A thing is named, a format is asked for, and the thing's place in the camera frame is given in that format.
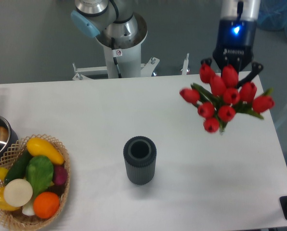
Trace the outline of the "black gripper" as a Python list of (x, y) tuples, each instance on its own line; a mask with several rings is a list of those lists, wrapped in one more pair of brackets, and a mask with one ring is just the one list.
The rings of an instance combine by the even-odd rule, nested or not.
[[(240, 72), (251, 63), (251, 72), (238, 82), (236, 88), (251, 82), (263, 70), (263, 64), (251, 62), (256, 28), (255, 21), (221, 19), (219, 22), (216, 48), (212, 54), (218, 68), (223, 70), (231, 65)], [(211, 65), (212, 58), (202, 59), (200, 63)]]

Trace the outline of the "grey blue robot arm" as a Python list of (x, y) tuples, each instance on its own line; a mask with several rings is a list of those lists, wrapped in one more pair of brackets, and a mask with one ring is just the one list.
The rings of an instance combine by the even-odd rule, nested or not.
[[(133, 11), (131, 0), (77, 0), (71, 20), (84, 35), (97, 39), (104, 49), (109, 78), (151, 77), (159, 59), (141, 62), (141, 45), (147, 36), (145, 20)], [(220, 70), (231, 65), (240, 72), (251, 65), (251, 72), (238, 82), (241, 87), (262, 70), (253, 61), (253, 43), (260, 2), (258, 0), (224, 0), (218, 36), (212, 57), (202, 63), (215, 62)]]

